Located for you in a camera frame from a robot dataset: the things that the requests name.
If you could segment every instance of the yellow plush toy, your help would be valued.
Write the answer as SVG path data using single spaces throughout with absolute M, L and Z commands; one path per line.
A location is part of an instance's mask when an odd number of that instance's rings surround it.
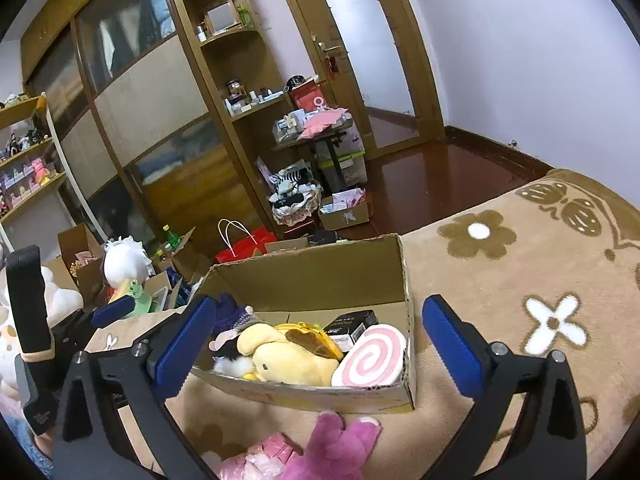
M 313 355 L 271 325 L 258 323 L 238 336 L 238 352 L 252 355 L 260 381 L 306 386 L 331 386 L 336 359 Z

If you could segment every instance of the red paper bag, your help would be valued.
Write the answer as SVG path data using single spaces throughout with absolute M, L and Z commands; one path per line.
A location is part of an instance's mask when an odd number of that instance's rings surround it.
M 222 228 L 220 226 L 220 224 L 222 224 L 223 222 L 227 222 L 224 234 L 222 234 Z M 228 234 L 229 227 L 231 225 L 244 231 L 248 234 L 248 236 L 231 245 Z M 250 233 L 247 228 L 244 227 L 240 222 L 237 222 L 235 220 L 227 220 L 226 218 L 223 218 L 220 222 L 218 222 L 218 232 L 222 237 L 222 241 L 228 247 L 228 249 L 225 249 L 221 253 L 216 254 L 216 260 L 221 264 L 251 258 L 254 255 L 254 251 L 256 249 L 258 249 L 262 254 L 266 254 L 267 249 L 264 247 L 264 245 L 269 242 L 275 242 L 277 240 L 276 236 L 273 233 L 268 232 L 267 229 L 265 229 L 263 226 L 258 227 L 253 233 Z

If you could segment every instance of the beige blanket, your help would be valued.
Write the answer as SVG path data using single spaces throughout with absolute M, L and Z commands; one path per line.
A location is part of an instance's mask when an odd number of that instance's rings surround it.
M 439 293 L 488 341 L 501 340 L 514 352 L 567 354 L 590 474 L 639 406 L 639 240 L 638 210 L 565 170 L 402 237 L 418 327 L 424 298 Z M 416 346 L 417 409 L 380 416 L 382 434 L 365 468 L 369 480 L 420 478 L 470 407 L 422 328 Z M 484 468 L 504 449 L 520 401 L 512 403 Z M 237 399 L 194 376 L 167 405 L 198 452 L 223 458 L 276 431 L 304 446 L 317 416 Z M 135 432 L 130 415 L 125 419 Z M 148 450 L 134 440 L 151 465 Z

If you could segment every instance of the baseboard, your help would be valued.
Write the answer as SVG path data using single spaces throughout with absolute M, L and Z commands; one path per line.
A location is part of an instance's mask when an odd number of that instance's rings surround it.
M 455 126 L 445 126 L 444 131 L 447 142 L 463 146 L 469 151 L 481 156 L 487 156 L 487 158 L 491 158 L 492 160 L 495 160 L 495 157 L 499 156 L 513 173 L 525 178 L 530 178 L 532 174 L 535 174 L 537 178 L 541 178 L 545 176 L 549 170 L 553 169 L 553 167 L 546 162 L 542 162 L 531 155 L 527 155 L 526 153 L 487 137 L 462 130 Z
M 390 112 L 389 110 L 382 110 L 370 106 L 366 106 L 365 110 L 371 117 L 397 124 L 398 126 L 404 126 L 405 128 L 411 128 L 412 130 L 418 129 L 418 121 L 415 117 L 411 117 L 411 115 L 399 114 L 398 112 Z

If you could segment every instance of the metal screw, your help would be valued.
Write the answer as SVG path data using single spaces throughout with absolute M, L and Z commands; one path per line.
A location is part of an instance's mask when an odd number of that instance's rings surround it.
M 491 343 L 491 352 L 496 355 L 507 355 L 509 348 L 504 343 L 500 341 L 496 341 L 495 343 Z
M 146 354 L 148 348 L 149 346 L 145 342 L 141 341 L 137 345 L 131 347 L 131 353 L 134 357 L 140 357 L 141 355 Z
M 74 362 L 77 365 L 79 365 L 80 363 L 84 363 L 88 357 L 89 357 L 89 352 L 85 352 L 84 350 L 81 350 L 79 352 L 76 352 L 76 354 L 74 355 Z
M 564 363 L 564 361 L 566 361 L 566 356 L 564 355 L 564 353 L 561 350 L 552 350 L 551 351 L 551 358 L 556 363 Z

